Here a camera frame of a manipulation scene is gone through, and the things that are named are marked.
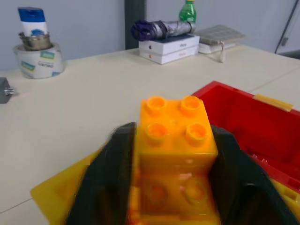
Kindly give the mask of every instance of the yellow lego baseplate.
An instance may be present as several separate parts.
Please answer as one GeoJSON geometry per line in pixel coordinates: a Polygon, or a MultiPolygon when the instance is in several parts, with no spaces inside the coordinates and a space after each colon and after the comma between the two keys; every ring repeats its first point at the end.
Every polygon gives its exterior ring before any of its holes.
{"type": "Polygon", "coordinates": [[[300,194],[279,183],[276,180],[271,179],[271,181],[277,188],[280,195],[283,197],[283,200],[285,201],[286,205],[294,213],[294,215],[300,222],[300,194]]]}
{"type": "Polygon", "coordinates": [[[65,223],[82,175],[99,152],[90,154],[31,190],[33,200],[51,225],[65,223]]]}

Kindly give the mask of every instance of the bottle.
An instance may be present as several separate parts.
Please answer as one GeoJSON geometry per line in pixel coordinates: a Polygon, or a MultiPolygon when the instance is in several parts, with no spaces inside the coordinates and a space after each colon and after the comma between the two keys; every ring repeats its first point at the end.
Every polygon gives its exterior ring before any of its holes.
{"type": "Polygon", "coordinates": [[[44,12],[41,8],[20,7],[18,10],[24,36],[31,37],[48,34],[44,12]]]}
{"type": "Polygon", "coordinates": [[[185,5],[182,7],[179,13],[179,20],[183,22],[195,23],[197,13],[194,6],[195,0],[186,0],[185,5]]]}

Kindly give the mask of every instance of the metal container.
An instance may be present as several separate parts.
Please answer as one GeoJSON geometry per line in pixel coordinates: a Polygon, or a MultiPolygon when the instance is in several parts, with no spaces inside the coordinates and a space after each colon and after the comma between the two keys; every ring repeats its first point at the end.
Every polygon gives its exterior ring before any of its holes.
{"type": "Polygon", "coordinates": [[[52,47],[49,33],[45,35],[26,37],[24,36],[24,33],[21,32],[19,33],[19,37],[23,41],[26,51],[39,51],[52,47]]]}

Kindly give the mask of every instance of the stacked boxes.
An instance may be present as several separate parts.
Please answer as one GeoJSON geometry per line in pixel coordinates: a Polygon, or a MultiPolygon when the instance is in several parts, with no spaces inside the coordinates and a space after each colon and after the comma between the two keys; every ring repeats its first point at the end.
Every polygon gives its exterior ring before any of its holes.
{"type": "Polygon", "coordinates": [[[140,56],[165,64],[198,53],[199,36],[185,34],[155,41],[140,41],[140,56]]]}
{"type": "Polygon", "coordinates": [[[143,100],[128,222],[219,224],[208,180],[217,156],[201,100],[193,96],[143,100]]]}

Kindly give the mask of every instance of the white bottle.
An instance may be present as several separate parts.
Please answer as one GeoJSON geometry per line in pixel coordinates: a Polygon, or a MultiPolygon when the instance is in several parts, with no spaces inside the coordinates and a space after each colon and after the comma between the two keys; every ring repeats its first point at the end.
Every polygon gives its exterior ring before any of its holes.
{"type": "Polygon", "coordinates": [[[48,34],[44,12],[41,8],[18,8],[23,32],[26,37],[48,34]]]}

